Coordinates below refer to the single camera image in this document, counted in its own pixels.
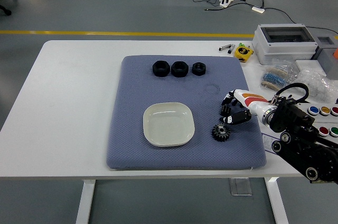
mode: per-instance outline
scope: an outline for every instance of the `yellow line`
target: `yellow line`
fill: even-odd
[[[182,36],[182,37],[201,37],[201,38],[253,38],[254,37],[253,34],[170,33],[170,32],[104,32],[104,31],[28,31],[28,30],[0,30],[0,34]]]

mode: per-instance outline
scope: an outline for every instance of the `yellow tape measure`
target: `yellow tape measure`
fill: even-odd
[[[234,57],[238,58],[240,62],[247,62],[253,53],[254,51],[252,49],[245,47],[242,43],[240,43],[234,52]]]

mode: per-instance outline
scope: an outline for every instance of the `chair wheel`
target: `chair wheel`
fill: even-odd
[[[11,14],[12,14],[12,11],[10,11],[10,10],[4,10],[4,12],[5,12],[5,14],[7,14],[7,15],[11,15]]]

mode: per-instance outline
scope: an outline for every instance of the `cable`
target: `cable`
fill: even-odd
[[[306,26],[306,27],[310,27],[310,28],[312,28],[312,29],[330,30],[330,29],[327,29],[327,28],[325,28],[325,27],[311,27],[311,26]]]
[[[217,5],[215,5],[215,3],[216,3],[217,0],[214,3],[211,3],[210,2],[211,0],[208,0],[208,1],[195,1],[195,0],[192,0],[192,1],[195,2],[195,3],[197,3],[197,2],[207,2],[207,3],[209,3],[209,4],[213,5],[213,6],[217,6]]]
[[[283,12],[284,14],[286,14],[286,16],[290,19],[290,21],[292,21],[293,23],[297,24],[297,23],[294,22],[294,21],[291,19],[291,17],[290,17],[286,12],[284,12],[283,10],[280,10],[280,9],[277,9],[277,8],[273,8],[273,7],[266,7],[266,8],[264,8],[264,9],[265,9],[265,10],[266,10],[266,9],[273,9],[273,10],[281,11],[281,12]]]
[[[281,90],[276,92],[276,96],[279,96],[282,92],[284,92],[287,89],[290,88],[303,88],[305,90],[305,96],[303,96],[302,98],[295,100],[293,102],[290,102],[289,104],[297,104],[299,102],[304,102],[306,100],[306,98],[308,97],[308,87],[307,85],[303,84],[303,83],[291,83],[289,85],[287,85],[286,87],[282,88]]]
[[[208,9],[208,8],[206,8],[206,9],[204,9],[204,10],[205,10],[205,11],[220,11],[220,10],[228,9],[228,8],[230,8],[230,7],[232,7],[232,6],[236,6],[236,5],[248,5],[248,6],[250,6],[250,7],[258,7],[258,6],[254,6],[254,5],[251,5],[251,4],[247,3],[246,0],[241,0],[241,1],[244,1],[244,3],[237,3],[237,4],[233,4],[233,5],[230,5],[230,6],[228,6],[228,7],[223,7],[223,8],[220,8],[220,9]],[[270,9],[270,10],[277,10],[277,11],[280,11],[280,12],[284,13],[284,14],[290,19],[290,21],[292,21],[292,23],[297,24],[297,23],[296,23],[294,20],[292,20],[291,17],[290,17],[286,12],[284,12],[283,10],[280,10],[280,9],[277,9],[277,8],[274,8],[274,7],[265,7],[265,8],[264,8],[264,0],[262,0],[262,6],[261,6],[260,8],[262,8],[262,9],[264,9],[264,10]],[[334,33],[336,33],[336,34],[338,35],[338,32],[337,32],[337,31],[331,30],[331,29],[328,29],[328,28],[325,28],[325,27],[314,27],[314,26],[306,26],[306,27],[312,28],[312,29],[328,30],[328,31],[332,31],[332,32],[334,32]]]

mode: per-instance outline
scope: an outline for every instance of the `white plate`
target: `white plate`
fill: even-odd
[[[180,102],[151,105],[143,114],[143,132],[155,146],[183,145],[195,132],[191,110]]]

